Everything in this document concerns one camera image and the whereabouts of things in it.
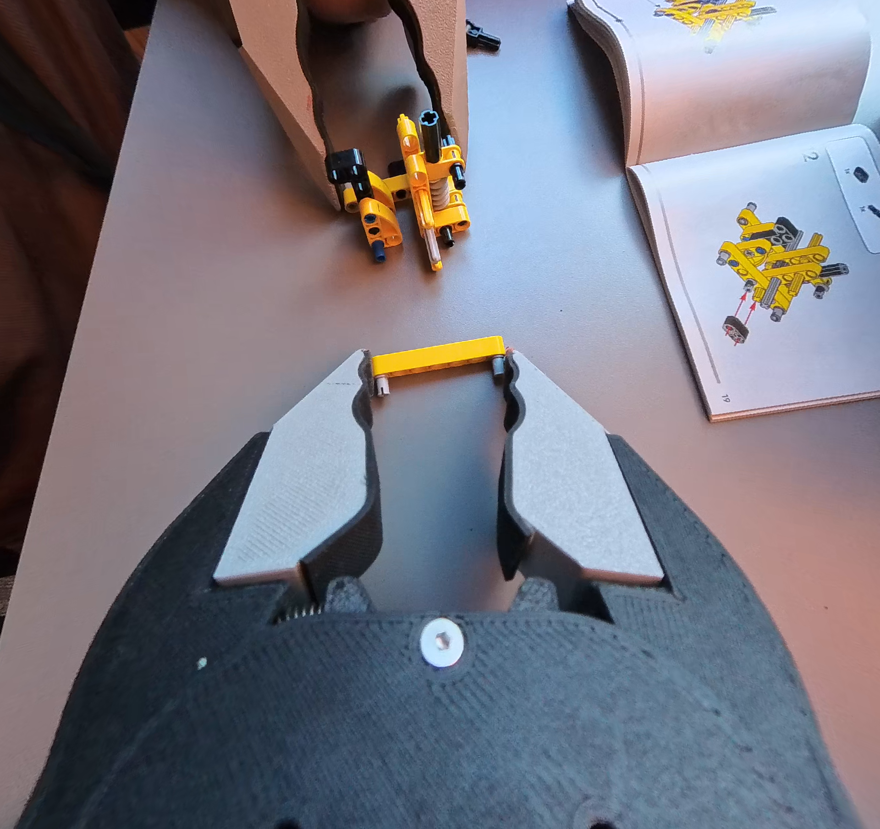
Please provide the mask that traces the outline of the yellow lego beam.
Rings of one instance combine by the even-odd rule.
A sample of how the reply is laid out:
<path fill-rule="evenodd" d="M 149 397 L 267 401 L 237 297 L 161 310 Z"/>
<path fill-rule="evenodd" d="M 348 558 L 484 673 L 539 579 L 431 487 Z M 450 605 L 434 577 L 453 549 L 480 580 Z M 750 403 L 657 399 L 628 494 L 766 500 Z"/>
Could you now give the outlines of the yellow lego beam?
<path fill-rule="evenodd" d="M 372 357 L 372 373 L 378 396 L 390 393 L 393 376 L 407 376 L 488 361 L 494 377 L 503 376 L 506 348 L 500 335 L 439 346 L 417 348 Z"/>

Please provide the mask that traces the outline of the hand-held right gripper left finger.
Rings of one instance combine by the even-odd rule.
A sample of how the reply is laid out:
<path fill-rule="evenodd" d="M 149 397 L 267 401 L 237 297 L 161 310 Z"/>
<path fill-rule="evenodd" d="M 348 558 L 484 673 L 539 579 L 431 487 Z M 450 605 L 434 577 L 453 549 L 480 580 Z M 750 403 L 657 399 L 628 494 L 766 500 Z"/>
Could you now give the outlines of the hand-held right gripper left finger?
<path fill-rule="evenodd" d="M 371 385 L 358 349 L 275 423 L 217 584 L 283 581 L 295 601 L 324 601 L 331 581 L 368 570 L 382 546 Z"/>

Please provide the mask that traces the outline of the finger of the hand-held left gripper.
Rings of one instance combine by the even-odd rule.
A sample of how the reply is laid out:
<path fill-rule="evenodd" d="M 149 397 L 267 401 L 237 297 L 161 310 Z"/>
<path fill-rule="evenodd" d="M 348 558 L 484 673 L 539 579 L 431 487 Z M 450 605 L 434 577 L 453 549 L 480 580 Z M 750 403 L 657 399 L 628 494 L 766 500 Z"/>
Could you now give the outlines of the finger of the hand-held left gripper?
<path fill-rule="evenodd" d="M 402 21 L 432 108 L 468 154 L 466 0 L 388 0 Z"/>
<path fill-rule="evenodd" d="M 314 184 L 336 210 L 328 181 L 332 149 L 323 107 L 308 68 L 309 17 L 304 0 L 210 0 Z"/>

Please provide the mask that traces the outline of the yellow lego assembly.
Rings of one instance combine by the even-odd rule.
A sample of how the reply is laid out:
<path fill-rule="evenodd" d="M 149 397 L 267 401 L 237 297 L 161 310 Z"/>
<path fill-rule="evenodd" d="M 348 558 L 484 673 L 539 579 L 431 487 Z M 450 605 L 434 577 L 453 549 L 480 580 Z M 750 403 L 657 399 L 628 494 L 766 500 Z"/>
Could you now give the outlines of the yellow lego assembly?
<path fill-rule="evenodd" d="M 404 114 L 399 117 L 402 159 L 389 164 L 389 177 L 369 171 L 358 149 L 336 151 L 325 159 L 328 180 L 342 194 L 345 210 L 358 213 L 377 262 L 385 261 L 387 248 L 402 242 L 399 203 L 412 204 L 433 271 L 443 267 L 439 245 L 453 246 L 454 235 L 471 226 L 463 197 L 465 159 L 442 119 L 433 110 L 422 112 L 418 123 Z"/>

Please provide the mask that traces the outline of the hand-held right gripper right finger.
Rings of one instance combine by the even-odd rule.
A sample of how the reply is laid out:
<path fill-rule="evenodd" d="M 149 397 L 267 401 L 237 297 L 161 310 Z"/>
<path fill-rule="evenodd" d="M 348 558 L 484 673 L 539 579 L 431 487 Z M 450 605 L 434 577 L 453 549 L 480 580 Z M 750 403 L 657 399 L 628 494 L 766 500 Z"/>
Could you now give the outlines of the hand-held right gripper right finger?
<path fill-rule="evenodd" d="M 661 581 L 605 429 L 521 352 L 506 359 L 497 550 L 506 580 Z"/>

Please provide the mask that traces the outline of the lego instruction booklet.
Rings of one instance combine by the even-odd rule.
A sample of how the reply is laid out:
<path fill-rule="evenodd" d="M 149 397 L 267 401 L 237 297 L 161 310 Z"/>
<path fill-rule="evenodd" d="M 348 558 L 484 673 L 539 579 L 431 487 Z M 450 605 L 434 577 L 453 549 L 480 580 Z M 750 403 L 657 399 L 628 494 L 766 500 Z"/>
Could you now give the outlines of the lego instruction booklet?
<path fill-rule="evenodd" d="M 877 398 L 871 43 L 844 0 L 571 0 L 710 421 Z"/>

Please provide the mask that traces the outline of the dark brown cloth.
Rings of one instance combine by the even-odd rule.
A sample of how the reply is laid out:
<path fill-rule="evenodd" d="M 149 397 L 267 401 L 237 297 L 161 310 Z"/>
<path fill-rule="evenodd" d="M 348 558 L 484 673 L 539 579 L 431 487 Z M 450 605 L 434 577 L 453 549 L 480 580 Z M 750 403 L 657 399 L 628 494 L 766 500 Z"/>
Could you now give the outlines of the dark brown cloth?
<path fill-rule="evenodd" d="M 1 0 L 2 615 L 156 0 Z"/>

